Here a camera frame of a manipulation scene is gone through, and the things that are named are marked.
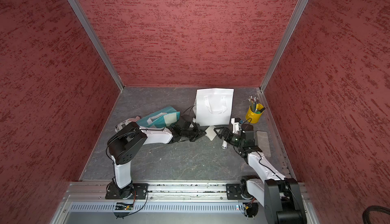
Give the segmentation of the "aluminium front rail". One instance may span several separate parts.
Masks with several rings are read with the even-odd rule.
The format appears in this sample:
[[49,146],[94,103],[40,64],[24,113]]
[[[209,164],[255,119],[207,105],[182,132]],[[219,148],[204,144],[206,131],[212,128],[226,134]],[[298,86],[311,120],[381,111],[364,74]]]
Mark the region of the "aluminium front rail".
[[[63,201],[108,202],[109,180],[71,182]],[[135,181],[143,201],[149,202],[244,202],[237,181]]]

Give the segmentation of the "pencils in cup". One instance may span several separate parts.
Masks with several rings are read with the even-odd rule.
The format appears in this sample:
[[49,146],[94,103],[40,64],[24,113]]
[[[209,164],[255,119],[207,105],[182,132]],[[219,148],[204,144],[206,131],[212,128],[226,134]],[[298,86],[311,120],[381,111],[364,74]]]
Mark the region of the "pencils in cup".
[[261,114],[266,110],[266,108],[260,104],[260,100],[258,97],[250,96],[249,102],[250,102],[249,109],[251,110],[251,112],[255,114]]

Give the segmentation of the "white gift bag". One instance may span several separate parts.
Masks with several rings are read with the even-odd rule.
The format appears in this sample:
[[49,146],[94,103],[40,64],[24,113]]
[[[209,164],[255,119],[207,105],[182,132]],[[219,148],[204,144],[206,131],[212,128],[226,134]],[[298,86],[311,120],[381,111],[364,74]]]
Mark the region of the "white gift bag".
[[228,125],[231,120],[234,89],[200,89],[195,99],[196,123],[200,126]]

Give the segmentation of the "right corner aluminium post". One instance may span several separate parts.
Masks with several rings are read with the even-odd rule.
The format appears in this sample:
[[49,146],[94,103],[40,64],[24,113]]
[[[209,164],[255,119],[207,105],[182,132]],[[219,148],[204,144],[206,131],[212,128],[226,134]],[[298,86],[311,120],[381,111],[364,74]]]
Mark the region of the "right corner aluminium post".
[[289,22],[286,26],[286,29],[283,33],[283,36],[281,38],[281,41],[278,45],[278,48],[276,49],[276,52],[274,54],[274,57],[273,59],[271,60],[271,64],[269,66],[269,69],[267,70],[267,73],[260,85],[260,93],[264,93],[265,90],[266,90],[266,87],[268,85],[268,83],[270,82],[271,80],[271,77],[284,53],[284,50],[286,49],[287,45],[288,45],[288,42],[292,36],[292,34],[294,33],[294,30],[305,10],[305,7],[307,5],[309,0],[298,0],[297,1],[297,4],[294,8],[294,11],[289,19]]

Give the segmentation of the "corner aluminium post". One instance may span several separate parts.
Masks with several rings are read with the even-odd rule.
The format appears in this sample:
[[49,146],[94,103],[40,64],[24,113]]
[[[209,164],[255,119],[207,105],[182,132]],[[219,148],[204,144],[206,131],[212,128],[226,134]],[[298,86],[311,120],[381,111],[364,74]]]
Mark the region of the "corner aluminium post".
[[94,48],[96,49],[97,53],[99,54],[100,58],[102,59],[103,63],[105,64],[106,68],[108,69],[111,77],[115,81],[117,87],[119,88],[120,92],[123,91],[125,85],[122,82],[117,70],[115,69],[113,63],[111,62],[107,52],[105,51],[101,41],[98,38],[98,35],[96,34],[95,30],[92,27],[92,24],[88,20],[87,15],[85,14],[81,4],[78,0],[67,0],[70,4],[71,8],[73,9],[74,13],[76,14],[78,20],[82,24],[85,32],[87,33],[89,39],[91,40]]
[[286,49],[287,45],[288,45],[288,42],[292,36],[292,34],[294,33],[294,30],[305,10],[305,7],[307,5],[309,0],[298,0],[297,1],[297,4],[294,8],[294,11],[289,19],[289,22],[286,26],[286,29],[283,33],[283,36],[281,38],[281,41],[278,45],[278,48],[276,49],[276,52],[274,54],[274,57],[273,59],[271,60],[271,64],[269,66],[269,69],[267,70],[267,73],[260,85],[260,93],[264,93],[265,90],[266,90],[266,87],[268,85],[268,83],[270,82],[271,80],[271,77],[284,53],[284,50]]

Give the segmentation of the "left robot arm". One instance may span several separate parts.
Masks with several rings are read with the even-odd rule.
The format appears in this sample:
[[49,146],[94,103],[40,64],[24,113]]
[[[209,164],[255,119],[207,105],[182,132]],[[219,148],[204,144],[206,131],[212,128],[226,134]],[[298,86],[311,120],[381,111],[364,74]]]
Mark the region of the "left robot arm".
[[206,135],[189,115],[183,115],[168,127],[146,128],[132,121],[109,139],[106,155],[112,160],[114,177],[107,185],[107,200],[136,198],[131,176],[131,163],[143,145],[195,142]]

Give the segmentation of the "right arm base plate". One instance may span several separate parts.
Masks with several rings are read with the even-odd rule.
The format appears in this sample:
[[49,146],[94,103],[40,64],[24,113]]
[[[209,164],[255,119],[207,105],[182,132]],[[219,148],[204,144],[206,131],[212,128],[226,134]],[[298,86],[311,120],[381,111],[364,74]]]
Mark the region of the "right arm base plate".
[[238,183],[226,184],[226,196],[228,200],[252,200],[253,195],[250,195],[246,187]]

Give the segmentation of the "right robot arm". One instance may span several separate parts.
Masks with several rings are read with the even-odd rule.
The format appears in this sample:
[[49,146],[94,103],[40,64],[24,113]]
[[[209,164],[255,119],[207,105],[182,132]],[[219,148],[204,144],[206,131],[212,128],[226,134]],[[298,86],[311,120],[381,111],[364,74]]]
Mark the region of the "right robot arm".
[[240,157],[255,170],[258,178],[244,176],[241,179],[241,195],[245,199],[255,199],[263,206],[267,223],[308,223],[298,182],[278,172],[266,159],[256,144],[251,125],[241,126],[236,132],[228,127],[217,127],[214,132],[235,147]]

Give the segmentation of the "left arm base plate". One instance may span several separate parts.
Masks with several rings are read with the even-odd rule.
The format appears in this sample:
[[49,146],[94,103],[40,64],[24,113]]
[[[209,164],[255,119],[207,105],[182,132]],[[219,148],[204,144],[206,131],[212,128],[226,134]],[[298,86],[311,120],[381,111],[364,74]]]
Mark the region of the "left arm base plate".
[[147,183],[131,183],[120,189],[113,181],[107,185],[106,200],[145,200],[149,185]]

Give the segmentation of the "yellow pencil cup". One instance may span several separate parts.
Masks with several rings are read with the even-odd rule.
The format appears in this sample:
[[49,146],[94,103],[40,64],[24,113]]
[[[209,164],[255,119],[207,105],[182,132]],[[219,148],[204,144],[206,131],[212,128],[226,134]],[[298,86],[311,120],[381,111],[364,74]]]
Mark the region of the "yellow pencil cup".
[[246,121],[249,123],[258,123],[265,110],[266,108],[262,104],[256,104],[256,108],[254,110],[253,107],[250,106],[245,115]]

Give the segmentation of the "small white stapler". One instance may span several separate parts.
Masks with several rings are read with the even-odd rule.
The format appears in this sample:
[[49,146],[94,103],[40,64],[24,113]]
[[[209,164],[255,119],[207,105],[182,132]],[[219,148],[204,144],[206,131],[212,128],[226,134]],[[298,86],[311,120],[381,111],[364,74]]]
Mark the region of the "small white stapler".
[[228,143],[227,143],[226,141],[223,141],[223,143],[222,143],[222,148],[223,148],[223,149],[226,149],[226,148],[227,148],[227,145],[228,145]]

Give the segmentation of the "white receipt long strip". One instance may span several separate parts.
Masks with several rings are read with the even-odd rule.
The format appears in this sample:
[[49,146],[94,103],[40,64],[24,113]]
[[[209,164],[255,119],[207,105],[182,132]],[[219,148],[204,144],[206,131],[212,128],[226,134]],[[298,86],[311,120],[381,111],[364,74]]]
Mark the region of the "white receipt long strip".
[[178,117],[180,117],[180,112],[172,112],[172,113],[165,114],[163,116],[165,125],[169,127],[170,125],[176,123],[178,121]]

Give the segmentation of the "teal gift bag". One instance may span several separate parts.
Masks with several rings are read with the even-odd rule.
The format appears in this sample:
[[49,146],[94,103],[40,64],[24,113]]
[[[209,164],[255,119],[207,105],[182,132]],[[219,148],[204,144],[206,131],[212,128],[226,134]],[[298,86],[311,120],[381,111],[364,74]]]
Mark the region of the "teal gift bag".
[[138,121],[136,121],[137,125],[140,127],[146,128],[164,128],[167,127],[165,125],[163,116],[168,113],[179,112],[171,106],[165,107],[157,112],[154,112]]

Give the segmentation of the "left corner aluminium post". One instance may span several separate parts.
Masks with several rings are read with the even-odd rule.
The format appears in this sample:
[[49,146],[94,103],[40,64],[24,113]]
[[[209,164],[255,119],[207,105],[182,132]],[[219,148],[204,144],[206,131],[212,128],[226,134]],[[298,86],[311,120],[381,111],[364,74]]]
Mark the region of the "left corner aluminium post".
[[74,13],[76,14],[78,20],[82,24],[85,32],[87,33],[89,39],[91,40],[94,48],[96,49],[97,53],[99,54],[100,58],[102,59],[103,63],[105,64],[106,68],[108,69],[111,77],[115,81],[117,87],[119,88],[120,92],[123,91],[125,85],[122,82],[117,70],[115,69],[113,63],[111,62],[107,52],[105,51],[101,41],[98,38],[98,35],[96,34],[95,30],[92,27],[92,24],[88,20],[87,15],[85,14],[81,4],[78,0],[67,0],[70,4],[71,8],[73,9]]

